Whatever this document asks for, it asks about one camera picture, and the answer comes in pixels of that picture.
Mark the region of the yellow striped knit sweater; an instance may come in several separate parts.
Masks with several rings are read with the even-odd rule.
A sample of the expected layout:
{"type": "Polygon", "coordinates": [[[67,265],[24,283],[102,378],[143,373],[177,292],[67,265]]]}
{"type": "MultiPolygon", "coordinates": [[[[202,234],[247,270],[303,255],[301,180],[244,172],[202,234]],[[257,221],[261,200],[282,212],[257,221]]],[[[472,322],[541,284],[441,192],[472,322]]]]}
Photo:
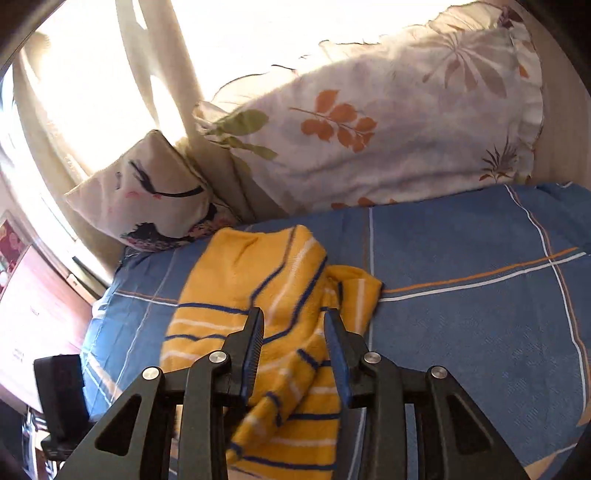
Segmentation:
{"type": "Polygon", "coordinates": [[[274,233],[218,231],[190,272],[167,328],[160,366],[171,372],[218,350],[263,311],[264,338],[249,413],[226,460],[264,479],[329,479],[337,467],[341,402],[324,334],[338,310],[346,329],[367,330],[382,284],[332,265],[307,227],[274,233]]]}

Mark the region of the black chair beside bed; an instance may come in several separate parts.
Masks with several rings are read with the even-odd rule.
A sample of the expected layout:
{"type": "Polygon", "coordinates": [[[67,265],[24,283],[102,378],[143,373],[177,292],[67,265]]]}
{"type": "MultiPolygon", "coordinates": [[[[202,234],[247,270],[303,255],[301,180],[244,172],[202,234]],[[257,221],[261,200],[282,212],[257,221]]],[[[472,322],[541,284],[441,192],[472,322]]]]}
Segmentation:
{"type": "Polygon", "coordinates": [[[33,364],[38,397],[49,435],[41,441],[47,459],[64,462],[94,422],[84,397],[79,355],[36,359],[33,364]]]}

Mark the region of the blue plaid bed sheet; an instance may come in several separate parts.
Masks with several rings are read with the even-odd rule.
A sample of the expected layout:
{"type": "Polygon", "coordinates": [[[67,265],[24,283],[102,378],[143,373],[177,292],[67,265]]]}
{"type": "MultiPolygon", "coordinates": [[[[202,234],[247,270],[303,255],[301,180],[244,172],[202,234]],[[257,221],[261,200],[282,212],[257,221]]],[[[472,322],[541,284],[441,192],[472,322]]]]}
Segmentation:
{"type": "MultiPolygon", "coordinates": [[[[373,349],[402,367],[444,365],[532,478],[560,471],[590,421],[590,190],[495,186],[238,230],[297,224],[325,247],[329,264],[361,267],[383,282],[373,349]]],[[[91,415],[156,365],[208,240],[125,252],[82,347],[91,415]]]]}

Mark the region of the cream cushion with lady silhouette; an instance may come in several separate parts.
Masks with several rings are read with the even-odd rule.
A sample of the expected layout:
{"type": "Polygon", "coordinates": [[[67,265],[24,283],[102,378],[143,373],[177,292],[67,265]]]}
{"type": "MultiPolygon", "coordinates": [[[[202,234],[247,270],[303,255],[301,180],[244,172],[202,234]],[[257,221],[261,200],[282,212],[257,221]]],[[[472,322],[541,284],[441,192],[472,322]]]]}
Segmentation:
{"type": "Polygon", "coordinates": [[[157,130],[65,195],[96,230],[139,251],[177,248],[238,219],[157,130]]]}

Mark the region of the floral leaf print pillow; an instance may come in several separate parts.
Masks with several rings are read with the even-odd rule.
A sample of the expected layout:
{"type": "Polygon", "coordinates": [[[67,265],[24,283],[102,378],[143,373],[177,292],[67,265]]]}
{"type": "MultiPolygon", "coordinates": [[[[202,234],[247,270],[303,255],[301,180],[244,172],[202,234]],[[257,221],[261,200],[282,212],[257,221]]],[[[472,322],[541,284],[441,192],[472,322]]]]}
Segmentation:
{"type": "Polygon", "coordinates": [[[375,44],[325,42],[293,72],[225,87],[197,131],[294,215],[527,181],[541,62],[520,15],[452,6],[375,44]]]}

